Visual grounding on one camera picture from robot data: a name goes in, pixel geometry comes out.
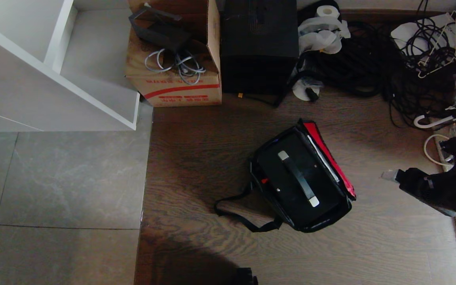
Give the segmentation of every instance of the white shelving unit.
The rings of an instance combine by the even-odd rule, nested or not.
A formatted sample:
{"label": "white shelving unit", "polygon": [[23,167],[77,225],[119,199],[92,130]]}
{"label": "white shelving unit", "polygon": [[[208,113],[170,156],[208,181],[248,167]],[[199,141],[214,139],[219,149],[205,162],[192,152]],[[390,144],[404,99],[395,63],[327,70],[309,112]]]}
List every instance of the white shelving unit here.
{"label": "white shelving unit", "polygon": [[125,0],[0,0],[0,131],[135,130],[130,14]]}

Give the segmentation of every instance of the black speaker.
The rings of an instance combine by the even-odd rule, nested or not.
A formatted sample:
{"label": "black speaker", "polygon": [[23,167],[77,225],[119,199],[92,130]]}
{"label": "black speaker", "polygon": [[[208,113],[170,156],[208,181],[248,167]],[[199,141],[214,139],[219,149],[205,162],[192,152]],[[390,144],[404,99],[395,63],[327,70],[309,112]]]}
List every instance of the black speaker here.
{"label": "black speaker", "polygon": [[282,95],[298,59],[296,1],[226,1],[221,26],[223,92]]}

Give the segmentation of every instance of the tangled cables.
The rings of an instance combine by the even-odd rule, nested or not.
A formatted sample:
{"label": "tangled cables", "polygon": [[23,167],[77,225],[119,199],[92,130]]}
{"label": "tangled cables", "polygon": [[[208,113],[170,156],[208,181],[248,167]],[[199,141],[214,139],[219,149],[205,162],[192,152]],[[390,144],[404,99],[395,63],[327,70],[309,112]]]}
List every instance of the tangled cables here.
{"label": "tangled cables", "polygon": [[[319,51],[308,51],[300,55],[297,71],[304,62],[313,68],[298,72],[289,82],[291,88],[304,76],[323,81],[325,85],[335,86],[356,96],[372,97],[382,94],[389,104],[389,115],[392,123],[392,109],[396,110],[402,121],[414,127],[416,115],[427,114],[428,117],[443,118],[454,115],[454,110],[445,110],[452,105],[448,92],[454,90],[452,76],[433,74],[419,78],[418,72],[425,74],[443,65],[445,61],[456,56],[456,49],[447,44],[434,48],[432,38],[439,35],[448,43],[442,33],[444,27],[437,27],[433,20],[420,20],[418,31],[409,39],[403,49],[399,49],[390,36],[391,27],[381,25],[376,28],[363,22],[349,22],[351,38],[342,39],[342,50],[337,54],[325,54]],[[415,41],[425,39],[427,50],[413,54]],[[403,53],[409,50],[409,56]],[[427,65],[422,65],[424,56],[431,54]]]}
{"label": "tangled cables", "polygon": [[[174,63],[170,65],[169,67],[163,67],[160,63],[160,55],[166,51],[166,49],[161,49],[159,51],[155,51],[150,53],[144,61],[145,67],[147,67],[147,70],[150,70],[152,72],[167,72],[169,70],[172,70],[174,67],[177,67],[177,71],[179,73],[179,76],[181,77],[182,81],[188,85],[195,85],[198,83],[200,80],[200,75],[202,73],[206,72],[206,69],[201,66],[198,61],[195,59],[193,54],[189,52],[188,50],[184,50],[183,52],[176,53],[174,55]],[[158,64],[159,69],[151,68],[147,65],[147,61],[149,58],[152,56],[156,56],[156,62]],[[186,62],[192,61],[195,67],[190,67],[186,64]],[[185,77],[193,77],[196,75],[196,80],[193,82],[189,82]]]}

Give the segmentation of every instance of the bag shoulder strap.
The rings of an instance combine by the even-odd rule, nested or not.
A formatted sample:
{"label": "bag shoulder strap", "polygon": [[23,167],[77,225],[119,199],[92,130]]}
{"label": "bag shoulder strap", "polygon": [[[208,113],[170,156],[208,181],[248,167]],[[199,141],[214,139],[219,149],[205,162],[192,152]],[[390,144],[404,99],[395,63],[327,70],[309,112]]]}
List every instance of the bag shoulder strap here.
{"label": "bag shoulder strap", "polygon": [[239,199],[246,197],[247,195],[251,194],[251,188],[252,188],[251,183],[248,183],[248,185],[244,188],[244,191],[241,194],[217,200],[214,203],[215,213],[220,217],[227,215],[227,216],[235,218],[236,220],[241,222],[244,226],[246,226],[246,228],[248,228],[253,233],[262,233],[262,232],[268,232],[268,231],[279,229],[281,227],[281,225],[283,224],[283,220],[281,219],[281,217],[279,217],[279,215],[277,215],[272,222],[268,222],[261,227],[257,227],[255,224],[253,224],[252,222],[249,222],[249,220],[244,218],[243,216],[236,214],[236,213],[232,213],[230,211],[221,210],[217,207],[217,205],[222,201],[233,201],[233,200],[239,200]]}

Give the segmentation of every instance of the black device on box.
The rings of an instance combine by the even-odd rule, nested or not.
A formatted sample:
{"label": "black device on box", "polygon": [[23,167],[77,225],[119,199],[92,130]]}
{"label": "black device on box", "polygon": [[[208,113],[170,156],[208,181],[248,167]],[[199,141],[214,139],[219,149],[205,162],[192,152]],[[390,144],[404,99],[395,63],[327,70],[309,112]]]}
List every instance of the black device on box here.
{"label": "black device on box", "polygon": [[[261,146],[251,158],[252,181],[240,195],[218,200],[217,215],[228,215],[252,232],[278,229],[282,222],[301,232],[314,232],[344,217],[356,200],[353,186],[342,173],[312,121],[300,120]],[[218,208],[221,201],[237,200],[256,188],[277,217],[262,227]]]}
{"label": "black device on box", "polygon": [[296,1],[226,2],[221,26],[223,92],[282,96],[297,58]]}
{"label": "black device on box", "polygon": [[[143,28],[140,27],[135,20],[137,20],[138,17],[147,11],[154,14],[154,17],[158,21],[150,25],[148,28]],[[184,48],[186,43],[190,40],[191,34],[180,28],[163,22],[159,15],[171,18],[175,21],[182,19],[182,17],[179,15],[170,14],[165,11],[153,9],[151,7],[144,7],[129,16],[129,20],[138,38],[155,44],[158,47],[170,50],[176,54]]]}

